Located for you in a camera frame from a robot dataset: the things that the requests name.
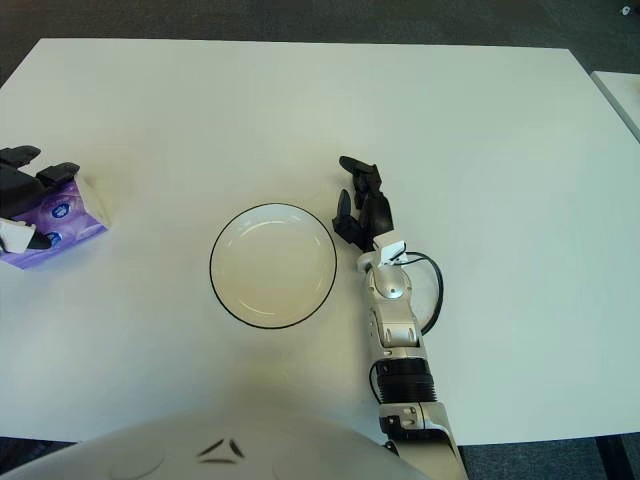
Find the robotic hand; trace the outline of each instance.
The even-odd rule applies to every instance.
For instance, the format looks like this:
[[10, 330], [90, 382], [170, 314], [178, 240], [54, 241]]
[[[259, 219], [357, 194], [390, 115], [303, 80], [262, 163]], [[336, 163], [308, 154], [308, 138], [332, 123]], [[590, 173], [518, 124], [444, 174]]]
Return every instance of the robotic hand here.
[[40, 149], [29, 145], [0, 149], [0, 254], [51, 248], [51, 240], [34, 225], [11, 217], [38, 205], [45, 196], [71, 181], [80, 167], [61, 163], [45, 168], [35, 177], [19, 170], [39, 154]]
[[[341, 157], [340, 165], [353, 175], [355, 206], [361, 212], [358, 219], [351, 216], [351, 198], [343, 190], [333, 228], [364, 251], [357, 269], [365, 273], [370, 312], [369, 381], [375, 369], [380, 396], [375, 390], [374, 395], [380, 404], [380, 427], [389, 437], [386, 446], [432, 478], [467, 478], [444, 405], [436, 401], [422, 341], [442, 306], [440, 269], [428, 256], [406, 251], [406, 243], [393, 229], [389, 201], [380, 191], [378, 168], [349, 157]], [[422, 329], [411, 309], [411, 279], [403, 270], [418, 261], [410, 261], [409, 254], [428, 260], [438, 278], [434, 314]]]

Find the cable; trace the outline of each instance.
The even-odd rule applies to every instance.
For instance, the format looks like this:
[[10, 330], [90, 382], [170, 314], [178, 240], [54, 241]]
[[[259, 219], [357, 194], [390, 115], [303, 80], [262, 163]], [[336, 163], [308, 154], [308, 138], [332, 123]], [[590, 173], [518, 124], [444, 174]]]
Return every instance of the cable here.
[[373, 369], [376, 368], [377, 364], [378, 362], [374, 362], [369, 369], [369, 387], [371, 387], [371, 393], [373, 393], [373, 396], [376, 397], [376, 401], [380, 404], [382, 402], [380, 401], [380, 397], [378, 396], [376, 389], [373, 387], [373, 381], [371, 380], [371, 373], [373, 373]]
[[397, 255], [394, 255], [393, 257], [391, 257], [389, 260], [393, 262], [394, 260], [399, 258], [400, 255], [402, 255], [406, 251], [407, 251], [407, 243], [405, 242], [404, 247], [402, 247], [402, 251], [400, 253], [398, 253]]
[[442, 310], [442, 301], [444, 299], [443, 298], [444, 297], [444, 280], [442, 278], [442, 272], [440, 271], [440, 267], [435, 262], [435, 260], [433, 260], [428, 255], [425, 255], [424, 253], [420, 253], [420, 252], [405, 252], [405, 253], [409, 256], [419, 257], [419, 258], [416, 258], [415, 260], [409, 260], [408, 262], [394, 263], [394, 265], [411, 265], [412, 263], [427, 260], [433, 267], [433, 270], [436, 273], [436, 278], [438, 280], [438, 300], [436, 301], [436, 306], [433, 309], [433, 313], [431, 314], [431, 318], [429, 319], [429, 321], [425, 324], [424, 327], [420, 329], [420, 333], [422, 333], [422, 335], [426, 335], [429, 332], [429, 330], [431, 330], [433, 326], [436, 324], [436, 322], [438, 321], [438, 317], [440, 316], [440, 310]]

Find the tissue box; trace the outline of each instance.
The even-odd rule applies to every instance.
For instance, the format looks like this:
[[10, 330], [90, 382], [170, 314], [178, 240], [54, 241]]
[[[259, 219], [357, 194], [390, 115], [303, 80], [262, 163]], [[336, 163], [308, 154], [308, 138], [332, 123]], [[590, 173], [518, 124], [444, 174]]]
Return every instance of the tissue box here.
[[40, 205], [13, 219], [35, 225], [39, 232], [51, 240], [51, 248], [48, 250], [0, 255], [0, 260], [22, 269], [39, 265], [48, 258], [100, 235], [109, 226], [95, 193], [78, 175], [57, 192], [43, 198]]

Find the black floor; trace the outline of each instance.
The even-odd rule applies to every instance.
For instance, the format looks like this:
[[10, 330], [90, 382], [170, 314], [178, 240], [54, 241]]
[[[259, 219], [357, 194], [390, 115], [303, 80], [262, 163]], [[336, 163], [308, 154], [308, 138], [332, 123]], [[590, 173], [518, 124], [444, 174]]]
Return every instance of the black floor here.
[[569, 48], [588, 71], [640, 73], [638, 0], [0, 0], [0, 85], [42, 37]]
[[[619, 13], [633, 1], [0, 0], [0, 85], [42, 37], [559, 47], [640, 73], [640, 14]], [[66, 445], [0, 438], [0, 473]], [[472, 480], [640, 479], [640, 434], [463, 450]]]

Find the robotic hand holding tissue box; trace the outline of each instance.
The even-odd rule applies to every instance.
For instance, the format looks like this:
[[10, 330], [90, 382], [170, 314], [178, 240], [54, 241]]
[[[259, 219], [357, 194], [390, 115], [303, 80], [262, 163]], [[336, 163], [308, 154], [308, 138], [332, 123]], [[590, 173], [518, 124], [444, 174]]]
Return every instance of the robotic hand holding tissue box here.
[[0, 260], [27, 269], [106, 231], [107, 217], [80, 167], [61, 163], [35, 177], [19, 170], [36, 147], [0, 149]]

